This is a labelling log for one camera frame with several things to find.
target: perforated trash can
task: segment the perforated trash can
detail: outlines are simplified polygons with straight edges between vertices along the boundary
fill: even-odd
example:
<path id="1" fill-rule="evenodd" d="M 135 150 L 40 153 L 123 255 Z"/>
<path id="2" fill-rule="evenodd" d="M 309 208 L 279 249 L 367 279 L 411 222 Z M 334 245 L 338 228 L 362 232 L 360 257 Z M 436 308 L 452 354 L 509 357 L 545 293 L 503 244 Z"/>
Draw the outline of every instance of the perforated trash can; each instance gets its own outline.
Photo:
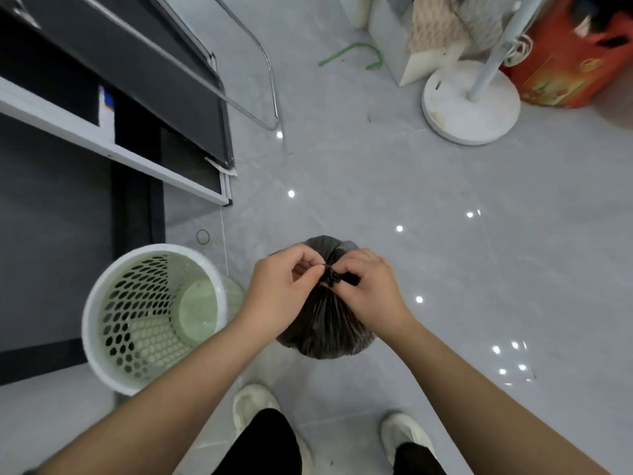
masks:
<path id="1" fill-rule="evenodd" d="M 131 396 L 225 327 L 243 299 L 197 251 L 141 247 L 112 263 L 92 288 L 83 349 L 103 383 Z"/>

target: black pants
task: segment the black pants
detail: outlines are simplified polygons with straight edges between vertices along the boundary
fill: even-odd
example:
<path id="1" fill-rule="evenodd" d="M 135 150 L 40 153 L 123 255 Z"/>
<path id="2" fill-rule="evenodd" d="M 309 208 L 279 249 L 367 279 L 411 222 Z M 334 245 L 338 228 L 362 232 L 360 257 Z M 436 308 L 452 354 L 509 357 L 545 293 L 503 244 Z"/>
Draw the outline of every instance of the black pants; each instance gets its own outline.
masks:
<path id="1" fill-rule="evenodd" d="M 235 440 L 213 475 L 301 475 L 301 455 L 286 417 L 266 408 Z M 405 443 L 396 451 L 394 475 L 446 475 L 428 448 Z"/>

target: green wire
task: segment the green wire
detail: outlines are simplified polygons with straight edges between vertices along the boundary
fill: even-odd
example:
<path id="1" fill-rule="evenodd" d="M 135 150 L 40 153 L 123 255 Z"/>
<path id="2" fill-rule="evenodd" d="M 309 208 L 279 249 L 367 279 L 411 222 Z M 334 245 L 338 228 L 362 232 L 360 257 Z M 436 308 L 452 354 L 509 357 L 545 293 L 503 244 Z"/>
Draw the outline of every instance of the green wire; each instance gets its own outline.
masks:
<path id="1" fill-rule="evenodd" d="M 374 50 L 376 52 L 376 55 L 378 55 L 378 61 L 376 63 L 372 63 L 372 64 L 366 66 L 365 67 L 366 70 L 377 70 L 377 69 L 379 69 L 382 66 L 382 62 L 383 62 L 383 60 L 382 60 L 382 53 L 380 53 L 380 51 L 376 47 L 370 45 L 369 43 L 361 43 L 361 42 L 352 43 L 349 47 L 344 48 L 341 51 L 337 51 L 334 55 L 330 56 L 329 58 L 326 58 L 325 60 L 320 61 L 318 63 L 318 65 L 319 66 L 326 65 L 329 62 L 331 62 L 332 60 L 338 58 L 339 56 L 344 55 L 345 53 L 350 51 L 352 48 L 358 48 L 358 47 L 371 48 L 372 50 Z"/>

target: white sneaker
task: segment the white sneaker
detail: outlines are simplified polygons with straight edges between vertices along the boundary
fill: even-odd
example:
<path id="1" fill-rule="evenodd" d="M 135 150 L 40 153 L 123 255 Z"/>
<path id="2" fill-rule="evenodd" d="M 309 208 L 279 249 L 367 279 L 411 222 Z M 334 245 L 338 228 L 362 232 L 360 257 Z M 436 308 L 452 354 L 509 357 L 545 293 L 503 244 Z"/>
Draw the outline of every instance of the white sneaker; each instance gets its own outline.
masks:
<path id="1" fill-rule="evenodd" d="M 237 436 L 248 427 L 255 415 L 265 408 L 274 408 L 281 412 L 279 402 L 264 385 L 252 383 L 237 392 L 233 398 L 233 423 Z M 312 454 L 304 439 L 294 432 L 301 454 L 301 475 L 312 475 Z"/>
<path id="2" fill-rule="evenodd" d="M 384 418 L 380 423 L 380 439 L 391 466 L 394 466 L 396 461 L 396 450 L 398 447 L 408 441 L 427 447 L 433 456 L 437 458 L 429 435 L 409 415 L 391 414 Z"/>

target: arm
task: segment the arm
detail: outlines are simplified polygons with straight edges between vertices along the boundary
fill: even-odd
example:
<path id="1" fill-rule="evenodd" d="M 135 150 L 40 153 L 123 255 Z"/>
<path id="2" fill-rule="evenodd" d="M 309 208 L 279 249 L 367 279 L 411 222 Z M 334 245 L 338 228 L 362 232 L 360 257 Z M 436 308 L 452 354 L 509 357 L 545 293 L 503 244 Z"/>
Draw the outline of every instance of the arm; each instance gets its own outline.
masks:
<path id="1" fill-rule="evenodd" d="M 242 369 L 296 318 L 323 258 L 295 245 L 255 265 L 237 318 L 45 462 L 40 475 L 171 475 Z"/>
<path id="2" fill-rule="evenodd" d="M 361 278 L 333 290 L 406 363 L 473 473 L 608 473 L 417 322 L 386 259 L 363 249 L 333 269 Z"/>

